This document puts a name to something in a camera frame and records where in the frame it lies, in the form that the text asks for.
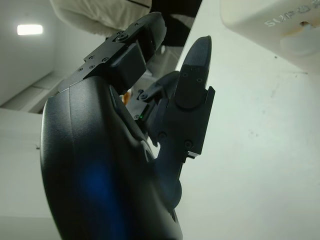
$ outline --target screw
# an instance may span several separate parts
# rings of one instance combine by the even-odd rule
[[[192,147],[194,146],[194,144],[192,143],[192,141],[186,140],[186,141],[184,142],[184,146],[185,146],[186,149],[192,149]]]
[[[128,34],[124,33],[124,34],[121,34],[120,36],[118,36],[117,40],[118,41],[123,41],[125,39],[128,38]]]
[[[159,135],[158,135],[159,139],[164,139],[166,137],[167,137],[167,134],[164,131],[160,132]]]
[[[147,97],[148,97],[147,94],[142,94],[140,98],[141,98],[142,100],[144,100],[144,99],[146,99]]]

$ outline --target white sleeve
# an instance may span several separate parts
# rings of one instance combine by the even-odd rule
[[[101,24],[99,21],[94,21],[87,16],[78,14],[65,9],[56,9],[54,7],[56,15],[66,24],[69,24],[78,29],[84,30],[92,34],[98,34],[105,37],[110,37],[113,34],[119,32],[119,29],[114,29]]]

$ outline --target white surface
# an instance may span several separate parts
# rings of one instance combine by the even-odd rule
[[[0,0],[0,105],[54,68],[58,19],[48,3]],[[41,24],[43,34],[19,36],[21,24]]]
[[[319,239],[319,76],[227,30],[219,11],[203,0],[177,68],[211,35],[216,95],[202,155],[180,178],[184,240]]]
[[[0,239],[60,239],[40,168],[40,114],[0,108]]]
[[[320,26],[319,0],[220,1],[221,18],[232,31],[273,51],[305,72],[320,74],[320,35],[317,34],[320,28],[303,31],[302,27],[302,23]]]

